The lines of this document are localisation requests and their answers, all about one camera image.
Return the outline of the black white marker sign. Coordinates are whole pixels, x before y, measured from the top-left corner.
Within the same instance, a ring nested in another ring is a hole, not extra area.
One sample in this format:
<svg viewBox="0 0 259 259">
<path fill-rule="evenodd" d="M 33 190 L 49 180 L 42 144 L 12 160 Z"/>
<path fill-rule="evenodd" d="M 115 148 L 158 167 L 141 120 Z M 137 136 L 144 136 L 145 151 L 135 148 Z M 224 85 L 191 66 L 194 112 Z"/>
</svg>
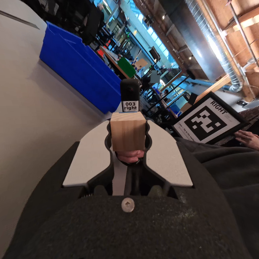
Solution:
<svg viewBox="0 0 259 259">
<path fill-rule="evenodd" d="M 215 144 L 248 124 L 231 106 L 210 92 L 181 114 L 172 129 L 183 139 Z"/>
</svg>

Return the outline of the hanging black monitor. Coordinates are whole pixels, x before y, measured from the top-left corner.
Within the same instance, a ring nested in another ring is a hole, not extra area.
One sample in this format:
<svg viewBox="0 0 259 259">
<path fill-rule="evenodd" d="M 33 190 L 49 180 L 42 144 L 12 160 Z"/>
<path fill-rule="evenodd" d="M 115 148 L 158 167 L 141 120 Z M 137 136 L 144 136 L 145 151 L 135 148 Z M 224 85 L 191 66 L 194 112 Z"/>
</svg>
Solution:
<svg viewBox="0 0 259 259">
<path fill-rule="evenodd" d="M 149 53 L 151 54 L 154 62 L 160 61 L 161 59 L 160 54 L 157 52 L 154 46 L 151 47 L 151 49 L 149 50 Z"/>
</svg>

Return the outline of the wooden cube blue stripe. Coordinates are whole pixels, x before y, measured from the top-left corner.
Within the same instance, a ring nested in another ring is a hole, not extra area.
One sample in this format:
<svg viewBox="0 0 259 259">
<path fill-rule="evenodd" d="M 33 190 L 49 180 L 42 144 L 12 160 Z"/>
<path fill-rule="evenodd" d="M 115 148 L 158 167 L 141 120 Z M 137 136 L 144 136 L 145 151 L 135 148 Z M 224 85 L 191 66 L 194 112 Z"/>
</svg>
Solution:
<svg viewBox="0 0 259 259">
<path fill-rule="evenodd" d="M 114 112 L 110 119 L 113 151 L 145 149 L 146 119 L 138 112 Z"/>
</svg>

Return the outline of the wooden table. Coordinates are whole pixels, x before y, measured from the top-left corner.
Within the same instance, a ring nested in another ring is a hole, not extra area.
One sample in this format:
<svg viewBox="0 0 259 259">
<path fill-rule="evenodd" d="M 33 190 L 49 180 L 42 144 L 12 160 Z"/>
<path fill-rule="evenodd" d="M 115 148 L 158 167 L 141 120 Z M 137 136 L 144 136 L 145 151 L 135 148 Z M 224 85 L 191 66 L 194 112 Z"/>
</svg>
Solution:
<svg viewBox="0 0 259 259">
<path fill-rule="evenodd" d="M 120 78 L 120 79 L 132 79 L 132 77 L 129 77 L 118 65 L 119 57 L 118 55 L 114 54 L 113 52 L 109 51 L 108 49 L 104 48 L 104 46 L 99 47 L 100 50 L 104 53 L 106 58 L 108 59 L 108 62 L 110 66 L 113 68 L 114 73 Z"/>
</svg>

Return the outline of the grey desk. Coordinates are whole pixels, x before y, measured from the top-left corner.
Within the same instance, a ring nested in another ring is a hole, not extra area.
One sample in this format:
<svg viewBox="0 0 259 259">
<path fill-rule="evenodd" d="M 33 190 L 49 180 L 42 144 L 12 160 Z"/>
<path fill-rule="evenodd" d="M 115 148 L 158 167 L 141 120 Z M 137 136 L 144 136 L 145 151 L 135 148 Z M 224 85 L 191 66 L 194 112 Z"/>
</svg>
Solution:
<svg viewBox="0 0 259 259">
<path fill-rule="evenodd" d="M 21 1 L 0 1 L 0 253 L 49 168 L 103 114 L 39 59 L 47 24 Z"/>
</svg>

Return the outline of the person's right hand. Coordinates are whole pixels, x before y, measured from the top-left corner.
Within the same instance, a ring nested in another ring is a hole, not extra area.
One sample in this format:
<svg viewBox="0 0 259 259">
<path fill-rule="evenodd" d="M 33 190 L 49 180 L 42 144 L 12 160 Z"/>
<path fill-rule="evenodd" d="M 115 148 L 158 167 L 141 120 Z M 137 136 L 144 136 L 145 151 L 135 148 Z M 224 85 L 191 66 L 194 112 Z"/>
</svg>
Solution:
<svg viewBox="0 0 259 259">
<path fill-rule="evenodd" d="M 118 151 L 116 152 L 119 161 L 127 164 L 137 163 L 144 156 L 143 150 Z"/>
</svg>

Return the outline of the green box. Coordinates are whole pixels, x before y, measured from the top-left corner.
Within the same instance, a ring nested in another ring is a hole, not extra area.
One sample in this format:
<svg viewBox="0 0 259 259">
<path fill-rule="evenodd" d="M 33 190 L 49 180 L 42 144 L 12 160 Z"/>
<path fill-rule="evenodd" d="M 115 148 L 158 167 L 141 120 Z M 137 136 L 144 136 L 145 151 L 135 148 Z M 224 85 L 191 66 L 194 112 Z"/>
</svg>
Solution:
<svg viewBox="0 0 259 259">
<path fill-rule="evenodd" d="M 135 68 L 129 63 L 126 58 L 121 57 L 118 60 L 117 64 L 129 78 L 133 78 L 136 74 Z"/>
</svg>

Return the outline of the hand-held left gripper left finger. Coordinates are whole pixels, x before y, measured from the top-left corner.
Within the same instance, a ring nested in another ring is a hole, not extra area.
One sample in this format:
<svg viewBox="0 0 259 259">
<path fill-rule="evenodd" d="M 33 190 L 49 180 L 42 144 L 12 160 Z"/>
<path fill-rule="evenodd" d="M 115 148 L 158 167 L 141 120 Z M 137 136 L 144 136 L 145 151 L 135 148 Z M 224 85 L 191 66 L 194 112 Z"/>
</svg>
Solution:
<svg viewBox="0 0 259 259">
<path fill-rule="evenodd" d="M 112 195 L 114 162 L 110 121 L 89 131 L 79 142 L 62 186 L 84 187 L 88 194 L 102 185 Z"/>
</svg>

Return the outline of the person's body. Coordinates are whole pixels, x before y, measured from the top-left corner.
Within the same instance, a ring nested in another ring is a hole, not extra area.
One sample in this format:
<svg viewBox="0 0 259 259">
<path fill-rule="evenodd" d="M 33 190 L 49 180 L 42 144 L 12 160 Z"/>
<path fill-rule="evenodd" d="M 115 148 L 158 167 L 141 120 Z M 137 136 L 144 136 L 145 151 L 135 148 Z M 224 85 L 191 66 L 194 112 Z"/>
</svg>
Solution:
<svg viewBox="0 0 259 259">
<path fill-rule="evenodd" d="M 219 248 L 230 258 L 258 258 L 258 184 L 222 190 L 195 157 L 187 158 L 186 168 L 193 186 L 175 190 L 198 213 L 198 230 L 205 234 L 210 225 L 209 237 L 219 234 Z"/>
</svg>

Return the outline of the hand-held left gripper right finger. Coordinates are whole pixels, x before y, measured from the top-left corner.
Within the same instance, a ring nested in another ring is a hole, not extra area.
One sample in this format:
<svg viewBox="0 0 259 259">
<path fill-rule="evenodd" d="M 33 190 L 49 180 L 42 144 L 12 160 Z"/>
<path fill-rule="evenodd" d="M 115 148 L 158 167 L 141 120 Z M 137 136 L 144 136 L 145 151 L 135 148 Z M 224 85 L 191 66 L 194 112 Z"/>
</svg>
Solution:
<svg viewBox="0 0 259 259">
<path fill-rule="evenodd" d="M 146 121 L 145 153 L 141 181 L 158 185 L 168 197 L 177 197 L 174 190 L 193 188 L 193 182 L 177 145 L 177 141 L 152 120 Z"/>
</svg>

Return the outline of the wooden board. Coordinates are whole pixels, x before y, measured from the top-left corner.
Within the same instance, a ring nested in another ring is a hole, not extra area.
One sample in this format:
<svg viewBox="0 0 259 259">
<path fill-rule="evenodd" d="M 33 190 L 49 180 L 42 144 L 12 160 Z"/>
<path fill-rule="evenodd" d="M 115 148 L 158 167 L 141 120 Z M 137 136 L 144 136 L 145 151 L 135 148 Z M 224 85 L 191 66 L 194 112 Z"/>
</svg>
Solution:
<svg viewBox="0 0 259 259">
<path fill-rule="evenodd" d="M 148 64 L 147 61 L 142 58 L 142 59 L 138 60 L 137 62 L 135 62 L 134 65 L 137 68 L 137 70 L 139 70 L 139 69 L 142 69 L 143 67 L 145 67 L 147 64 Z"/>
</svg>

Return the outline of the silver ventilation duct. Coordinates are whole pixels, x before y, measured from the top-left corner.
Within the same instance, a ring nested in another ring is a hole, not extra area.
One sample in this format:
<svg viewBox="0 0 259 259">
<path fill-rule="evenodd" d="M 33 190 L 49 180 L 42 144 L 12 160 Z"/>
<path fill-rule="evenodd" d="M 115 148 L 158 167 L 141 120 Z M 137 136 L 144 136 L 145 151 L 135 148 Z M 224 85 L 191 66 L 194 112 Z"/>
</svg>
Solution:
<svg viewBox="0 0 259 259">
<path fill-rule="evenodd" d="M 225 74 L 228 75 L 231 83 L 229 91 L 235 93 L 241 91 L 244 83 L 243 78 L 238 71 L 237 66 L 233 61 L 232 56 L 230 55 L 222 37 L 220 36 L 219 32 L 215 31 L 216 27 L 210 17 L 210 14 L 206 8 L 203 7 L 204 5 L 199 3 L 199 1 L 186 0 L 185 4 L 191 12 L 194 20 L 196 21 L 199 29 L 201 30 L 210 48 L 215 54 L 217 60 L 219 61 Z"/>
</svg>

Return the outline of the blue plastic bin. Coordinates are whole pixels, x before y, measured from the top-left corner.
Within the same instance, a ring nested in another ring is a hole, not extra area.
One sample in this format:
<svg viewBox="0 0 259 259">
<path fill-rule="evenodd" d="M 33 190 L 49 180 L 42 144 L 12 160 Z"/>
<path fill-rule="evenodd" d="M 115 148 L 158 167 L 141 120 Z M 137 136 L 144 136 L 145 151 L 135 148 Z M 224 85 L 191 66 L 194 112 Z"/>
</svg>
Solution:
<svg viewBox="0 0 259 259">
<path fill-rule="evenodd" d="M 102 113 L 115 112 L 121 103 L 121 79 L 80 37 L 46 23 L 40 60 Z"/>
</svg>

